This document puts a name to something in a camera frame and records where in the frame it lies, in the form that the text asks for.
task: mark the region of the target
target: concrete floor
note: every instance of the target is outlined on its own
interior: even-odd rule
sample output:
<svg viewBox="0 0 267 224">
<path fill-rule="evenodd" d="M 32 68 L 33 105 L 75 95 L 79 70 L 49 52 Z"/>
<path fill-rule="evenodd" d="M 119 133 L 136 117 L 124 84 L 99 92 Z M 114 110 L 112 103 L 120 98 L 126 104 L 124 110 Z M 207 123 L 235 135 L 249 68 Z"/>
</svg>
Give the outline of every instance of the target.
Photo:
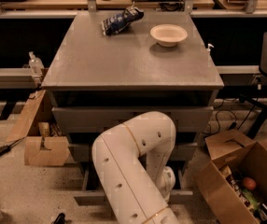
<svg viewBox="0 0 267 224">
<path fill-rule="evenodd" d="M 216 107 L 222 101 L 216 101 Z M 0 103 L 0 112 L 4 104 Z M 217 108 L 209 125 L 208 132 L 218 129 L 216 114 L 220 130 L 229 128 L 237 118 L 237 127 L 248 113 L 251 105 L 239 104 L 237 100 L 226 100 Z M 4 144 L 15 121 L 19 117 L 22 104 L 18 104 L 8 120 L 0 121 L 0 146 Z M 246 132 L 253 119 L 257 116 L 256 109 L 241 127 Z M 267 121 L 263 124 L 256 140 L 267 138 Z M 82 174 L 73 164 L 64 167 L 33 167 L 23 164 L 24 145 L 20 143 L 8 154 L 0 157 L 0 211 L 3 224 L 50 224 L 61 213 L 66 214 L 66 223 L 80 224 L 109 224 L 117 223 L 109 205 L 78 206 L 73 198 L 73 191 L 80 190 Z M 190 162 L 187 176 L 192 182 L 192 176 L 207 161 L 208 155 L 200 145 Z M 217 223 L 217 219 L 206 204 L 197 187 L 193 185 L 194 194 L 187 197 L 182 204 L 171 204 L 180 223 L 210 224 Z"/>
</svg>

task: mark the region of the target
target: spray bottle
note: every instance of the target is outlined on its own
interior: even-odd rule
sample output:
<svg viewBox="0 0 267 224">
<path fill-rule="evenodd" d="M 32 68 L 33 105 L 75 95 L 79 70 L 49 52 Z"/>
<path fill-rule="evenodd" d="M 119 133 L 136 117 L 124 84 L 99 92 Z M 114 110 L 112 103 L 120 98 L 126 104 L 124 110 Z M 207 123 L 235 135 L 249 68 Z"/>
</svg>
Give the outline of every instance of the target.
<svg viewBox="0 0 267 224">
<path fill-rule="evenodd" d="M 42 76 L 42 69 L 44 68 L 44 65 L 41 62 L 40 58 L 36 57 L 32 51 L 29 52 L 29 55 L 29 65 L 32 69 L 32 72 L 34 73 L 34 75 Z"/>
</svg>

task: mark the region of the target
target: white robotic arm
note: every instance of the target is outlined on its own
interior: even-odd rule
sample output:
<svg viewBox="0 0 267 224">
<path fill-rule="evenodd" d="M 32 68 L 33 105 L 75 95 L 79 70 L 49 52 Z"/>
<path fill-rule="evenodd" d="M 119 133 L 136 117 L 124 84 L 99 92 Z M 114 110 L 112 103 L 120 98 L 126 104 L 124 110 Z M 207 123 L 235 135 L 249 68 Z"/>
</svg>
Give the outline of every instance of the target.
<svg viewBox="0 0 267 224">
<path fill-rule="evenodd" d="M 107 199 L 120 224 L 176 224 L 168 206 L 175 184 L 165 167 L 176 139 L 172 120 L 148 112 L 101 133 L 92 146 L 92 159 Z M 147 171 L 139 157 L 147 156 Z"/>
</svg>

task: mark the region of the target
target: bowl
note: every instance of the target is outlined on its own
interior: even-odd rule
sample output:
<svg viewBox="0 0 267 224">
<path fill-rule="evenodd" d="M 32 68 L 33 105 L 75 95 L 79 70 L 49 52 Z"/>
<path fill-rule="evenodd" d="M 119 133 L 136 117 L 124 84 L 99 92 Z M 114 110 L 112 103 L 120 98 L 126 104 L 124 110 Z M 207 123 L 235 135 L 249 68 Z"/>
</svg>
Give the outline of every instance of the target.
<svg viewBox="0 0 267 224">
<path fill-rule="evenodd" d="M 173 24 L 157 25 L 150 30 L 150 34 L 161 46 L 168 48 L 176 46 L 188 37 L 185 29 Z"/>
</svg>

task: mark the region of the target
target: open cardboard box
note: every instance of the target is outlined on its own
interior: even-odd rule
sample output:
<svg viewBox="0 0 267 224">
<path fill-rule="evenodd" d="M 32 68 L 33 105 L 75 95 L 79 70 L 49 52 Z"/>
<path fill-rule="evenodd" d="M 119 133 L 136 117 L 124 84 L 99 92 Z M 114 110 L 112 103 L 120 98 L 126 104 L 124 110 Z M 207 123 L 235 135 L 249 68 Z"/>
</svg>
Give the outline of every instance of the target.
<svg viewBox="0 0 267 224">
<path fill-rule="evenodd" d="M 24 164 L 33 166 L 62 166 L 70 156 L 65 136 L 46 137 L 42 147 L 39 122 L 52 122 L 52 105 L 46 91 L 30 94 L 19 119 L 15 123 L 7 142 L 25 138 Z"/>
<path fill-rule="evenodd" d="M 228 164 L 257 182 L 256 192 L 267 203 L 267 140 L 256 142 L 229 130 L 206 138 L 211 161 L 195 182 L 221 224 L 259 223 L 226 181 L 219 169 Z"/>
</svg>

